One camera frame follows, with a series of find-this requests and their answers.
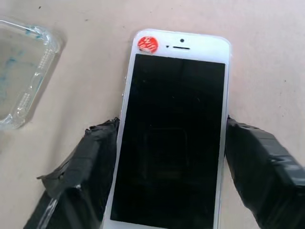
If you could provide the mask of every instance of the white smartphone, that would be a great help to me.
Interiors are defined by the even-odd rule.
[[[103,229],[219,227],[230,56],[221,37],[136,34]]]

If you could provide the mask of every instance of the clear plastic case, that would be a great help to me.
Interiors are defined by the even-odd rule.
[[[0,20],[0,130],[24,122],[59,42],[44,28]]]

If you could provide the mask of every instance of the round sticker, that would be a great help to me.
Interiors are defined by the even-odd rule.
[[[142,37],[138,47],[142,51],[154,53],[158,49],[158,42],[154,37]]]

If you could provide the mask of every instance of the phone screen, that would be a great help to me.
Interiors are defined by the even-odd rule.
[[[111,219],[212,229],[225,64],[137,54]]]

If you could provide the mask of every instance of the beige surface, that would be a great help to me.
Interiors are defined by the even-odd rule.
[[[59,31],[66,46],[32,119],[0,133],[1,228],[22,228],[43,192],[35,177],[86,127],[119,115],[131,40],[144,28],[227,38],[229,114],[274,133],[305,165],[304,9],[303,0],[2,0],[2,14]],[[258,228],[227,166],[222,200],[222,229]]]

